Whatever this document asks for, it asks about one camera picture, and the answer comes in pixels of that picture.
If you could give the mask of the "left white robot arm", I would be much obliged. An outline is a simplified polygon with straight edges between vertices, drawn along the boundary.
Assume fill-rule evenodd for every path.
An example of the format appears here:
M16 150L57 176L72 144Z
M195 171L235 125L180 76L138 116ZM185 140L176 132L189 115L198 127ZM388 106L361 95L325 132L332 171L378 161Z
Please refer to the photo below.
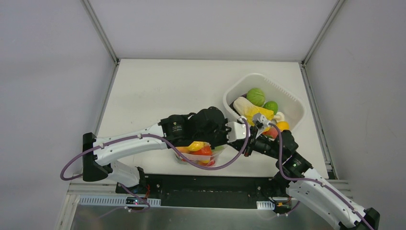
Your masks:
M82 136L83 173L86 182L115 180L133 193L145 190L142 170L119 162L121 158L151 150L187 147L194 141L217 147L229 142L231 126L222 111L216 107L197 113L170 115L142 130L114 137L98 138L89 132Z

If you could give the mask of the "clear zip top bag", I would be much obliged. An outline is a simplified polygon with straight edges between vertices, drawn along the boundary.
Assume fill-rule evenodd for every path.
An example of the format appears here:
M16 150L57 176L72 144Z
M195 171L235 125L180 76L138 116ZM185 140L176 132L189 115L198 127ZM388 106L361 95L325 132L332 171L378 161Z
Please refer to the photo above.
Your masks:
M176 147L187 159L204 167L214 167L225 149L226 145L212 148L209 143L200 141L195 141L187 147Z

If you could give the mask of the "yellow orange mango toy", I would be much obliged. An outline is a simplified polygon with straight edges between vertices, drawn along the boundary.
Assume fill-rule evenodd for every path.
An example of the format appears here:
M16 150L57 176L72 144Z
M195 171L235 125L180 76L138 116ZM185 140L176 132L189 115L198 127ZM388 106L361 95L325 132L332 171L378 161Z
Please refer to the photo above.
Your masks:
M182 154L189 154L191 152L187 147L176 147L176 149Z

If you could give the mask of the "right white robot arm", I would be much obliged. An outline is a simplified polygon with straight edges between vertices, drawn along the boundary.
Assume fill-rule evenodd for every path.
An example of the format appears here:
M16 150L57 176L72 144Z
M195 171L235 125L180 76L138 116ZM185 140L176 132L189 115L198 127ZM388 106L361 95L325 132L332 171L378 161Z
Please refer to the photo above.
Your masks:
M285 130L276 139L251 128L247 155L256 151L275 158L279 171L264 190L268 197L290 196L304 204L335 230L376 230L380 213L364 208L343 195L323 178L312 164L297 152L298 144L291 131Z

